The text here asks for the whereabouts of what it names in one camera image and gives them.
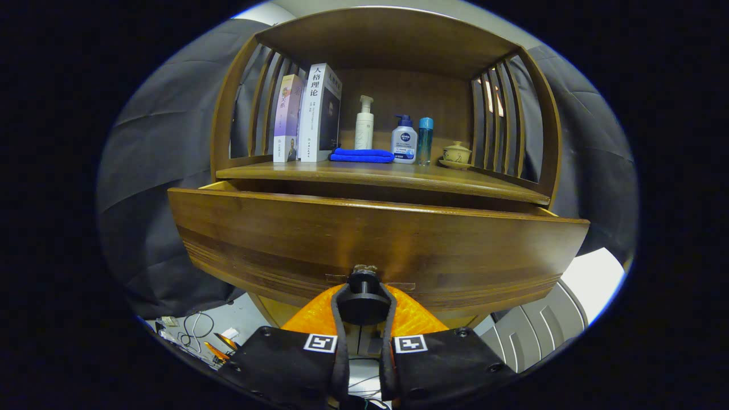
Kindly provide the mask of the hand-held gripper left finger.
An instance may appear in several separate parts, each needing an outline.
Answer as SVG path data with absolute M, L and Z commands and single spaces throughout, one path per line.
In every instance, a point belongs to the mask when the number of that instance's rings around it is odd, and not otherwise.
M 349 353 L 333 286 L 280 329 L 261 326 L 221 366 L 219 375 L 240 392 L 281 409 L 326 409 L 349 393 Z

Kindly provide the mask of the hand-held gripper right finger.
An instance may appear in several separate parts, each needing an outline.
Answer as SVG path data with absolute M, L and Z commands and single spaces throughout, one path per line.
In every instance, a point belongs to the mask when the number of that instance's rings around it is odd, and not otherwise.
M 518 380 L 470 327 L 449 329 L 411 296 L 390 299 L 379 361 L 380 394 L 394 408 L 464 408 Z

